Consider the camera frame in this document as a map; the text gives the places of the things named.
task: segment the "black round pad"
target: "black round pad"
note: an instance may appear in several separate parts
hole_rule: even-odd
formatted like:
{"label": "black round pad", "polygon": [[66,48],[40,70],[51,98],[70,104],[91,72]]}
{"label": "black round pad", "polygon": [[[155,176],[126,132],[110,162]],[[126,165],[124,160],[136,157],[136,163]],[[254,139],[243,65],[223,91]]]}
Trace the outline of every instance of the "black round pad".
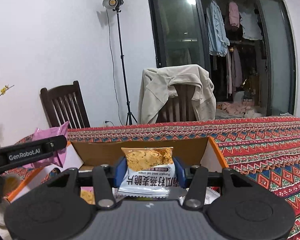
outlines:
{"label": "black round pad", "polygon": [[255,187],[236,188],[216,199],[207,215],[219,233],[239,240],[287,238],[295,221],[284,199]]}
{"label": "black round pad", "polygon": [[66,188],[34,189],[8,206],[8,230],[24,240],[63,240],[80,232],[91,217],[90,205]]}

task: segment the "tripod legs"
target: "tripod legs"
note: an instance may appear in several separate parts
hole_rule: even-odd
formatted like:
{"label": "tripod legs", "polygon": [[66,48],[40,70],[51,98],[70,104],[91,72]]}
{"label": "tripod legs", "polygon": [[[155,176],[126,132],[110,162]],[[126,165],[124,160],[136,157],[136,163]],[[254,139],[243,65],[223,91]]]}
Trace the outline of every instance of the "tripod legs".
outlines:
{"label": "tripod legs", "polygon": [[132,113],[132,112],[128,112],[127,120],[126,120],[126,125],[128,125],[128,120],[129,120],[129,125],[132,124],[132,119],[131,119],[131,117],[133,117],[133,119],[135,120],[135,122],[138,123],[137,120],[135,119],[135,117],[133,116],[133,113]]}

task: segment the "power cord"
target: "power cord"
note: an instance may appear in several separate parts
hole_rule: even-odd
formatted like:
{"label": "power cord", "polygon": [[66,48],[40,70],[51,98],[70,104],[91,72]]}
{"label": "power cord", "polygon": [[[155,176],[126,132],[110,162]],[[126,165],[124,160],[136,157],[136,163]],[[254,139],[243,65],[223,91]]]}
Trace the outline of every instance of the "power cord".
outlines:
{"label": "power cord", "polygon": [[119,102],[118,102],[118,97],[117,97],[117,90],[115,88],[115,79],[114,79],[114,61],[113,61],[113,54],[112,54],[112,49],[111,49],[111,40],[110,40],[110,21],[109,21],[109,15],[108,15],[108,10],[106,10],[107,12],[107,18],[108,18],[108,26],[109,26],[109,46],[110,46],[110,51],[111,51],[111,58],[112,58],[112,66],[113,66],[113,83],[114,83],[114,92],[115,92],[115,99],[117,100],[117,104],[118,104],[118,116],[119,116],[119,121],[122,125],[121,119],[120,119],[120,106],[119,106]]}
{"label": "power cord", "polygon": [[109,122],[112,123],[112,125],[114,126],[113,122],[111,122],[111,121],[105,121],[105,123],[109,123]]}

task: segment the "blue gripper pad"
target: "blue gripper pad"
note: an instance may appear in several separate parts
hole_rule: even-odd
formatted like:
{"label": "blue gripper pad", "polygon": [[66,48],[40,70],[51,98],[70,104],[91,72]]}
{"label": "blue gripper pad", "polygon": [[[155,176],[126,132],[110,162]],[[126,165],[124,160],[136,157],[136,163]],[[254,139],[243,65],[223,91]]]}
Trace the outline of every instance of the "blue gripper pad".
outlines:
{"label": "blue gripper pad", "polygon": [[176,168],[177,179],[181,188],[186,188],[186,176],[183,165],[178,158],[172,157],[174,166]]}
{"label": "blue gripper pad", "polygon": [[127,171],[127,159],[121,157],[115,167],[114,185],[119,188]]}

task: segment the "glass sliding door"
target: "glass sliding door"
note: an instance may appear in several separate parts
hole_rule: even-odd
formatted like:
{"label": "glass sliding door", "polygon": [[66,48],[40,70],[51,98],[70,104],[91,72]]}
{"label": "glass sliding door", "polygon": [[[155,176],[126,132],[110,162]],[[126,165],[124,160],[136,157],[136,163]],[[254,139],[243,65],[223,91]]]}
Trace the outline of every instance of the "glass sliding door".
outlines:
{"label": "glass sliding door", "polygon": [[267,115],[293,114],[295,59],[291,30],[281,0],[258,0],[265,26],[269,68]]}
{"label": "glass sliding door", "polygon": [[196,0],[153,0],[158,67],[198,64],[205,67]]}

